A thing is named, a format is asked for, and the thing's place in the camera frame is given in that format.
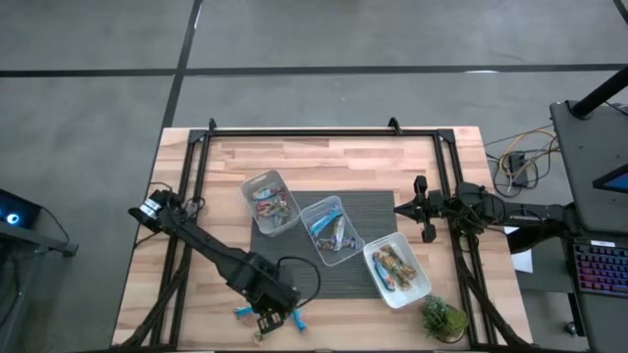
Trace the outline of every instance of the wooden tabletop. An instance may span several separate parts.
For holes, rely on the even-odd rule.
[[[479,129],[474,126],[453,129],[465,181],[492,189]],[[153,181],[179,185],[187,134],[187,128],[164,130]],[[455,185],[448,155],[445,147],[449,184]],[[192,194],[198,158],[199,154],[195,153],[188,195]],[[203,197],[207,205],[198,223],[226,244],[248,250],[252,219],[239,187],[246,179],[271,169],[282,174],[292,191],[392,190],[395,205],[412,199],[412,181],[417,175],[427,177],[429,189],[441,187],[431,137],[214,137],[203,181]],[[396,221],[398,230],[406,235],[426,271],[432,283],[432,293],[459,308],[458,281],[446,222],[433,220],[438,237],[433,243],[425,244],[421,241],[421,225],[402,216],[396,216]],[[138,239],[148,234],[147,229],[141,228]],[[154,304],[167,239],[166,235],[157,235],[134,251],[114,343],[129,337]],[[480,255],[491,300],[514,330],[532,342],[503,235],[495,231],[482,234]],[[468,347],[466,337],[453,345],[427,338],[419,313],[420,303],[393,310],[381,299],[314,300],[303,308],[307,334],[300,335],[292,323],[286,323],[258,347],[251,339],[255,328],[234,316],[234,308],[245,306],[246,302],[225,286],[225,280],[218,276],[209,260],[194,252],[179,348],[418,350]],[[480,342],[485,342],[479,305],[475,299],[473,303]],[[164,332],[169,332],[169,324],[170,320],[167,320]]]

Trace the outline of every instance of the clear plastic tray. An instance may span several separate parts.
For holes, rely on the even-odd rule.
[[[416,270],[417,276],[410,281],[412,285],[410,289],[400,290],[396,283],[395,291],[389,291],[384,287],[382,280],[375,270],[375,262],[373,261],[373,253],[380,251],[380,248],[384,245],[390,245],[397,256],[401,258],[406,265]],[[410,243],[408,243],[405,235],[398,231],[366,244],[364,247],[364,260],[366,261],[366,266],[369,268],[369,272],[373,277],[377,289],[380,291],[382,299],[393,309],[399,309],[415,302],[430,294],[432,291],[432,284],[427,275],[425,275],[421,264],[419,264],[419,261],[416,259],[410,247]]]
[[[351,237],[355,238],[355,248],[343,248],[340,251],[333,250],[323,250],[319,249],[316,245],[318,239],[330,239],[334,232],[334,225],[336,220],[331,222],[328,226],[323,228],[321,233],[318,236],[313,236],[311,232],[311,227],[323,217],[334,211],[336,208],[340,210],[340,214],[344,217],[344,239],[350,239]],[[346,215],[344,208],[342,207],[342,202],[340,198],[337,196],[327,197],[313,205],[310,205],[303,209],[301,212],[301,220],[303,221],[303,225],[305,229],[307,229],[307,233],[310,235],[310,239],[312,240],[312,244],[318,251],[321,260],[323,260],[323,264],[327,266],[334,266],[346,259],[349,259],[353,255],[362,251],[365,245],[364,239],[362,239],[353,225],[351,224],[351,220]]]
[[[253,200],[251,195],[253,192],[263,187],[283,187],[286,190],[286,201],[288,202],[290,213],[286,217],[286,222],[282,226],[276,227],[275,220],[272,217],[262,217],[257,214],[257,201]],[[294,227],[298,223],[298,216],[301,213],[301,210],[299,209],[298,204],[294,200],[292,193],[289,191],[279,172],[272,170],[264,173],[263,175],[249,179],[242,184],[241,190],[242,196],[248,205],[248,209],[251,211],[255,223],[257,223],[259,230],[262,233],[268,236],[275,236],[291,227]]]

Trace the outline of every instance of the gray rubber mat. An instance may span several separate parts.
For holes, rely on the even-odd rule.
[[[396,231],[391,191],[297,191],[293,195],[301,209],[328,196],[338,196],[353,226],[366,243]],[[322,279],[318,298],[380,297],[361,253],[336,266],[325,266],[302,223],[270,238],[262,234],[253,222],[251,236],[251,251],[273,262],[282,256],[299,256],[316,264]],[[289,265],[302,297],[307,298],[314,293],[316,275],[311,267],[298,261],[286,261],[285,264]]]

